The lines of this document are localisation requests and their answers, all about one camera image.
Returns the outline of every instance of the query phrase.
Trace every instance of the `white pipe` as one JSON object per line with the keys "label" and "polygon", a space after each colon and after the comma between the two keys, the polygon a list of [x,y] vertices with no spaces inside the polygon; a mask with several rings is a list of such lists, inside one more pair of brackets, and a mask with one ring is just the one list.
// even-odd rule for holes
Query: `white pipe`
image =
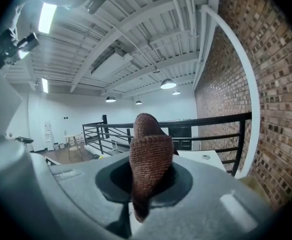
{"label": "white pipe", "polygon": [[186,0],[186,5],[187,5],[188,14],[189,14],[191,34],[194,35],[195,23],[194,23],[191,0]]}
{"label": "white pipe", "polygon": [[188,36],[188,37],[186,37],[186,38],[183,38],[183,39],[179,39],[178,38],[178,40],[176,40],[176,41],[171,41],[171,42],[167,42],[167,43],[165,43],[165,44],[163,44],[163,45],[161,45],[161,46],[157,46],[156,48],[153,48],[153,49],[150,49],[150,50],[146,50],[146,52],[145,53],[150,53],[150,52],[153,52],[153,51],[155,51],[155,50],[157,50],[157,49],[160,49],[160,48],[162,48],[162,47],[164,47],[164,46],[166,46],[166,45],[171,45],[171,44],[174,44],[174,43],[178,43],[178,42],[180,42],[180,40],[187,40],[187,39],[191,39],[191,38],[198,38],[199,37],[199,35],[196,35],[196,36]]}
{"label": "white pipe", "polygon": [[228,24],[210,7],[207,5],[203,5],[201,7],[201,12],[209,13],[209,15],[217,22],[217,24],[223,29],[232,45],[234,46],[241,64],[244,68],[245,74],[247,76],[248,87],[251,97],[251,108],[252,108],[252,122],[251,122],[251,136],[250,142],[247,152],[247,157],[244,163],[244,166],[241,170],[241,177],[245,177],[248,175],[249,170],[252,166],[255,153],[257,150],[258,140],[259,140],[259,132],[260,132],[260,101],[259,101],[259,92],[257,87],[257,82],[255,78],[254,71],[252,69],[249,58],[245,52],[245,49],[241,45],[239,39],[236,34],[232,31],[232,29],[228,26]]}
{"label": "white pipe", "polygon": [[205,46],[205,40],[206,40],[206,30],[207,30],[207,13],[205,11],[201,10],[200,47],[199,47],[199,56],[198,56],[198,61],[197,61],[195,79],[194,79],[194,82],[192,85],[193,89],[197,85],[197,81],[198,81],[200,71],[201,71],[201,66],[203,64],[203,54],[204,54],[204,46]]}
{"label": "white pipe", "polygon": [[179,23],[180,23],[180,29],[181,29],[181,31],[185,31],[184,20],[182,18],[179,2],[178,2],[178,0],[172,0],[172,1],[175,5],[176,11],[177,11],[177,15],[178,15]]}
{"label": "white pipe", "polygon": [[192,5],[192,13],[193,13],[193,18],[194,18],[194,33],[193,35],[195,36],[197,34],[197,20],[196,20],[196,6],[195,6],[195,0],[191,0],[191,5]]}

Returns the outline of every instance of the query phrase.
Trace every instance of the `brown knit sock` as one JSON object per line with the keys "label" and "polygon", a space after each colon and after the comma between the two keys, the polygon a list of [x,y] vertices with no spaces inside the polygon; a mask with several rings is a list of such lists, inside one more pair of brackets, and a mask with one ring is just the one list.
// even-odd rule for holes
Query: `brown knit sock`
{"label": "brown knit sock", "polygon": [[139,222],[148,215],[149,198],[171,165],[173,153],[172,138],[165,135],[157,120],[146,113],[137,116],[134,139],[130,144],[130,166],[133,177],[131,197]]}

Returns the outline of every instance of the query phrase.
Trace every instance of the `white counter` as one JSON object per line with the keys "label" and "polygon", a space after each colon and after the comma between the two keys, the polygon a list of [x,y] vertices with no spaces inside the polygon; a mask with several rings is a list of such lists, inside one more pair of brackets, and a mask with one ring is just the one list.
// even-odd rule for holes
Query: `white counter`
{"label": "white counter", "polygon": [[224,165],[222,164],[218,154],[214,150],[206,151],[182,151],[178,150],[179,156],[182,158],[191,159],[193,161],[204,163],[217,167],[223,171],[226,171]]}

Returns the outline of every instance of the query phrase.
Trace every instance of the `table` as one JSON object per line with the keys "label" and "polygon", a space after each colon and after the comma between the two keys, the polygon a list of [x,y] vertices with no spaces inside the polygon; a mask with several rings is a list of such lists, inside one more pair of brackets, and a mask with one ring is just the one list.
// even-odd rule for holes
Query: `table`
{"label": "table", "polygon": [[65,136],[64,136],[64,138],[65,138],[66,140],[68,139],[68,158],[69,158],[69,160],[70,160],[70,143],[69,143],[69,139],[71,139],[71,138],[74,139],[74,141],[75,141],[75,145],[76,145],[76,147],[78,148],[79,153],[80,153],[80,157],[81,157],[81,159],[82,159],[82,154],[81,154],[80,148],[79,148],[79,146],[78,146],[78,143],[77,143],[77,141],[76,141],[76,137],[79,136],[79,135],[81,135],[81,134],[69,134],[69,135],[65,135]]}
{"label": "table", "polygon": [[217,167],[223,171],[226,171],[224,165],[222,164],[218,154],[214,150],[205,151],[183,151],[178,150],[179,156],[182,158],[191,159],[193,161],[211,165]]}

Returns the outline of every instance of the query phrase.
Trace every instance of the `black cabinet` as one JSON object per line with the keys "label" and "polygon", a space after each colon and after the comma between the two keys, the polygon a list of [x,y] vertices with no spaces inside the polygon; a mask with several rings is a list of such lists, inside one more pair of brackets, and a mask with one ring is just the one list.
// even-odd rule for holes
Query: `black cabinet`
{"label": "black cabinet", "polygon": [[[172,138],[191,138],[191,127],[168,128],[169,135]],[[190,140],[174,140],[174,147],[176,150],[191,151],[192,143]]]}

